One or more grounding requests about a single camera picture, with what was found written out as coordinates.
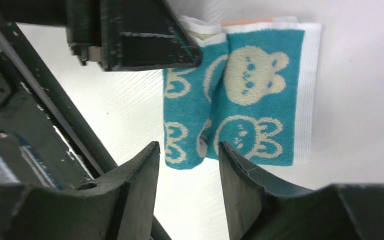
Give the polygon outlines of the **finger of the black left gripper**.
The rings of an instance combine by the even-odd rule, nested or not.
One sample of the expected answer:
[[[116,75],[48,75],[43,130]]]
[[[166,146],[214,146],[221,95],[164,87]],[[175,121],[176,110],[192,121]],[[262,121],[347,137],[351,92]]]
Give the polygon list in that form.
[[[68,0],[66,36],[82,66],[106,72],[194,68],[202,51],[164,0]]]

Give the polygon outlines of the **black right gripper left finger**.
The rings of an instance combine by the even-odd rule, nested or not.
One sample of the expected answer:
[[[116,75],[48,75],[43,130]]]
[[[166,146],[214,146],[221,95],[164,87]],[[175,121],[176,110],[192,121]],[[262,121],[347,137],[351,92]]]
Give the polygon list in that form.
[[[160,145],[82,184],[55,190],[0,183],[0,240],[158,240]]]

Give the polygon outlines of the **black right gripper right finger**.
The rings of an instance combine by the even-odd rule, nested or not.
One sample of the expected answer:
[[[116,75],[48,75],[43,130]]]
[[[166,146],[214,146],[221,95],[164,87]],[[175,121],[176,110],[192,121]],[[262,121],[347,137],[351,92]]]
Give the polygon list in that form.
[[[311,190],[252,163],[225,141],[219,171],[232,240],[384,240],[384,183]]]

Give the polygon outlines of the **teal bunny pattern towel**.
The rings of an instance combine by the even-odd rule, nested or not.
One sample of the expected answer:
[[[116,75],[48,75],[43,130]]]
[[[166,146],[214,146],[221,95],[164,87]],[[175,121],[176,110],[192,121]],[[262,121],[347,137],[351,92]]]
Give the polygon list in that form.
[[[294,16],[179,21],[203,58],[163,71],[166,165],[189,170],[217,159],[222,141],[257,165],[307,164],[322,25]]]

